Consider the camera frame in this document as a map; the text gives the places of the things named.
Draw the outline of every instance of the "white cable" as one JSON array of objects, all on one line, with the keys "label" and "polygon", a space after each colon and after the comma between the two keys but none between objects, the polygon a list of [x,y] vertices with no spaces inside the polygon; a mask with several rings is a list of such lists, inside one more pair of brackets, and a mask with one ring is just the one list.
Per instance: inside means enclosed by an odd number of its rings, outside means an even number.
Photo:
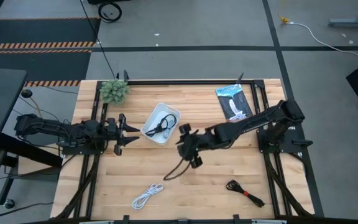
[{"label": "white cable", "polygon": [[139,210],[144,207],[147,200],[151,195],[155,195],[164,189],[164,185],[162,184],[152,184],[150,188],[147,189],[141,196],[135,198],[132,202],[132,208],[135,210]]},{"label": "white cable", "polygon": [[327,46],[327,47],[329,47],[329,48],[331,48],[331,49],[337,50],[337,51],[342,52],[342,53],[347,53],[347,54],[352,54],[352,55],[358,56],[357,53],[354,53],[354,52],[351,52],[351,51],[346,51],[346,50],[339,50],[339,49],[337,49],[337,48],[335,48],[335,47],[333,47],[333,46],[330,46],[330,45],[328,45],[328,44],[325,44],[325,43],[321,42],[320,40],[318,40],[318,39],[313,35],[313,33],[311,32],[310,28],[307,27],[306,25],[303,25],[303,24],[300,24],[300,23],[296,23],[296,22],[287,22],[287,23],[285,23],[285,24],[302,26],[302,27],[308,29],[308,31],[310,32],[310,34],[311,34],[311,36],[314,38],[314,40],[317,41],[317,42],[319,42],[320,44],[323,44],[324,46]]}]

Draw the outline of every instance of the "white plastic bowl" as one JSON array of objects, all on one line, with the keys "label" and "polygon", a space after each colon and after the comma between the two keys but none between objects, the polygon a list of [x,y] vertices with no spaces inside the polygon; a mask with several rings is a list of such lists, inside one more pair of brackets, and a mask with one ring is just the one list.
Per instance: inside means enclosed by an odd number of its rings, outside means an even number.
[{"label": "white plastic bowl", "polygon": [[[153,137],[148,137],[146,135],[147,131],[153,130],[159,122],[161,122],[161,119],[164,118],[166,115],[172,114],[177,118],[177,123],[171,128],[169,136],[167,139],[165,139],[162,134],[163,133],[157,133]],[[160,145],[165,145],[168,141],[168,139],[171,137],[173,130],[178,126],[179,120],[180,120],[181,114],[178,110],[166,105],[165,103],[159,103],[155,106],[152,114],[147,119],[146,123],[143,125],[142,129],[140,130],[144,136],[146,136],[148,139],[152,140],[153,142],[156,142]]]}]

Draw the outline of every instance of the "succulent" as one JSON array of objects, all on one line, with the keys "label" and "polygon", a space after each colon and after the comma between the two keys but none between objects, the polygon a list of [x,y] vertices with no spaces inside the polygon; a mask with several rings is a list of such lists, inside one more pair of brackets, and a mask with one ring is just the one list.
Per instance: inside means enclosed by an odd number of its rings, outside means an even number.
[{"label": "succulent", "polygon": [[113,103],[121,105],[124,102],[125,95],[129,93],[129,86],[121,80],[109,80],[102,82],[100,94],[104,103]]}]

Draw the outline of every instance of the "gray floor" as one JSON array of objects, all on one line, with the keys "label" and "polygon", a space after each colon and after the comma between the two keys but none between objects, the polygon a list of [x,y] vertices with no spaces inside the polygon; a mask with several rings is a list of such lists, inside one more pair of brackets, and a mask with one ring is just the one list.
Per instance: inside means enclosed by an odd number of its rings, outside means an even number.
[{"label": "gray floor", "polygon": [[[318,46],[306,29],[281,26],[277,17],[280,1],[268,2],[281,46]],[[119,5],[124,11],[122,19],[115,24],[101,25],[99,36],[104,47],[273,45],[259,0],[132,0]],[[95,6],[86,4],[86,10],[90,16],[96,15]],[[309,26],[327,44],[358,45],[358,29],[327,26],[329,18],[358,15],[358,1],[287,0],[281,14]],[[84,16],[78,0],[5,0],[0,10],[0,18],[73,16]],[[242,72],[246,78],[281,78],[272,51],[108,52],[106,55],[115,72],[126,69],[131,78],[235,78]],[[284,52],[283,56],[295,99],[306,115],[305,136],[314,141],[310,155],[324,214],[358,219],[358,99],[345,79],[358,67],[358,58],[339,52]],[[102,53],[92,53],[86,78],[110,77]],[[59,119],[71,120],[75,95],[44,88],[33,88],[33,91],[42,109]],[[15,109],[21,113],[35,112],[20,100]],[[4,129],[6,133],[12,134],[16,115],[12,112]],[[43,140],[44,144],[54,141],[43,137],[37,140]],[[18,180],[9,197],[17,202],[17,208],[51,202],[55,186],[55,182]],[[23,189],[29,189],[27,196],[21,194]],[[49,212],[50,206],[35,207],[0,218],[0,223],[45,220]]]}]

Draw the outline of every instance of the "yellow cable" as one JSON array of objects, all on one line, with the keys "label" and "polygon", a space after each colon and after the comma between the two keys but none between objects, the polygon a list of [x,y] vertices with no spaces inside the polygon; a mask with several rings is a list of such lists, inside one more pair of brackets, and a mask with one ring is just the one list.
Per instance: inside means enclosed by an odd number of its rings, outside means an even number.
[{"label": "yellow cable", "polygon": [[35,104],[35,107],[37,108],[38,114],[40,115],[41,118],[43,118],[38,104],[37,104],[37,103],[35,102],[35,100],[33,100],[33,98],[31,98],[31,97],[30,97],[30,100],[33,101],[33,103]]},{"label": "yellow cable", "polygon": [[280,11],[282,11],[282,7],[285,5],[285,3],[287,3],[286,0],[281,0],[281,1],[280,1],[280,6],[278,7],[278,16],[279,16],[279,18],[281,19],[281,21],[282,21],[283,23],[289,23],[289,22],[290,22],[289,18],[280,16]]}]

